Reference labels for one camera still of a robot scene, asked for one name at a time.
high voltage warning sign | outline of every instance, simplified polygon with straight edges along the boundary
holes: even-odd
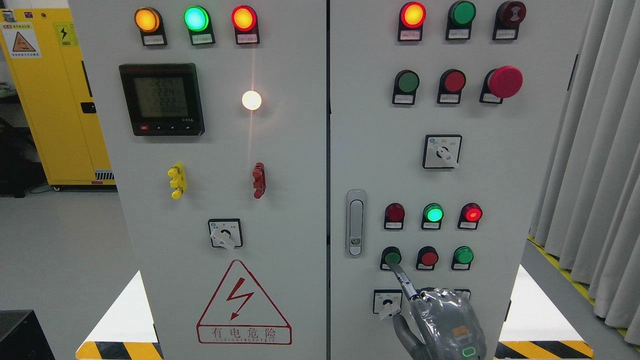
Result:
[[[198,325],[203,344],[290,345],[291,325],[240,260],[233,260]]]
[[[40,46],[30,22],[2,23],[2,35],[12,58],[41,58]]]
[[[56,26],[56,35],[58,36],[60,46],[78,45],[76,28],[73,22],[57,22],[54,25]]]

digital power meter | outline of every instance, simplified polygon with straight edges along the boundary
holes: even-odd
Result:
[[[120,77],[134,135],[204,133],[195,64],[123,64]]]

control panel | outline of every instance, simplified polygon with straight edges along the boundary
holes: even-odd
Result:
[[[390,263],[467,289],[493,358],[590,6],[331,2],[332,359],[410,358]],[[354,189],[357,257],[334,240]]]
[[[69,3],[164,358],[324,359],[326,4]]]

red lightning bolt symbol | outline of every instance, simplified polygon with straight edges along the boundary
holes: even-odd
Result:
[[[235,311],[235,313],[231,313],[231,320],[235,319],[238,317],[238,313],[240,312],[240,309],[243,308],[243,306],[246,304],[246,302],[249,301],[249,299],[253,296],[254,293],[247,293],[247,294],[242,294],[242,295],[238,295],[238,296],[234,296],[234,294],[236,293],[236,291],[238,291],[238,289],[240,288],[240,286],[242,286],[242,284],[244,284],[244,277],[241,277],[240,279],[238,279],[238,282],[236,283],[236,285],[234,286],[234,289],[231,290],[231,294],[229,294],[229,296],[227,296],[227,301],[231,301],[231,300],[235,300],[235,299],[240,299],[241,297],[246,297],[246,299],[243,301],[243,303],[240,305],[240,307],[238,308],[238,310]]]

ventilation grille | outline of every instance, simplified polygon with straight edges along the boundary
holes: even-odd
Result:
[[[115,180],[115,177],[113,176],[113,171],[111,170],[96,169],[94,170],[94,172],[95,172],[96,180]]]

